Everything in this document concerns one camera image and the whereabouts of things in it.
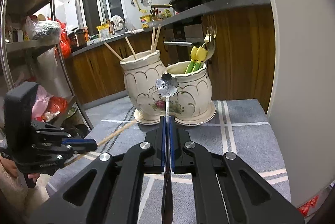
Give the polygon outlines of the person's left hand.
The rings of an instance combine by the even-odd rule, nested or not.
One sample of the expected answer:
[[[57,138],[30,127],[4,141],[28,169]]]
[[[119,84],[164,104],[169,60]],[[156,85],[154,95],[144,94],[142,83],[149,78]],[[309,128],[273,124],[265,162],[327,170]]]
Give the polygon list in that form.
[[[18,177],[18,169],[14,161],[1,157],[1,165],[9,175],[11,175],[14,178]],[[39,173],[28,174],[27,176],[29,179],[32,179],[34,182],[36,182],[37,179],[40,177],[40,174]]]

